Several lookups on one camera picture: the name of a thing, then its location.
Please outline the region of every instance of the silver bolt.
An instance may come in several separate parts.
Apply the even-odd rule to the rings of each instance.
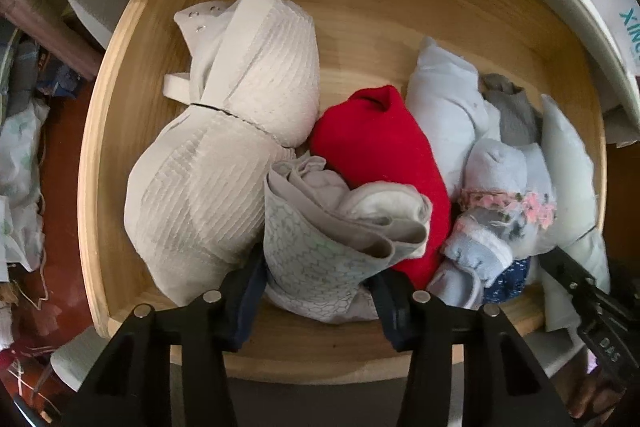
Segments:
[[[151,313],[151,306],[148,304],[140,304],[133,310],[133,314],[139,319],[145,318],[149,313]]]
[[[497,317],[500,315],[500,306],[493,303],[485,304],[482,306],[482,311],[490,317]]]
[[[431,300],[431,294],[425,290],[416,290],[414,292],[414,301],[420,304],[427,304]]]
[[[213,304],[214,302],[218,302],[220,299],[222,299],[222,293],[220,293],[218,290],[209,290],[202,296],[202,299],[206,303]]]

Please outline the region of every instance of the reddish brown surface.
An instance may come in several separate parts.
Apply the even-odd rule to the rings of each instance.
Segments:
[[[47,264],[44,270],[49,301],[35,310],[20,300],[18,329],[40,341],[61,346],[92,324],[84,292],[78,247],[78,164],[82,131],[93,84],[82,86],[77,100],[53,98],[44,126],[46,155],[40,168]],[[37,302],[43,295],[37,272],[26,275],[22,289]]]

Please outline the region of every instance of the navy blue fabric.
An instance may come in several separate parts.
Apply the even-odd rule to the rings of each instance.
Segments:
[[[530,264],[530,257],[514,261],[510,267],[498,275],[493,285],[485,288],[482,303],[500,304],[520,295],[524,290]]]

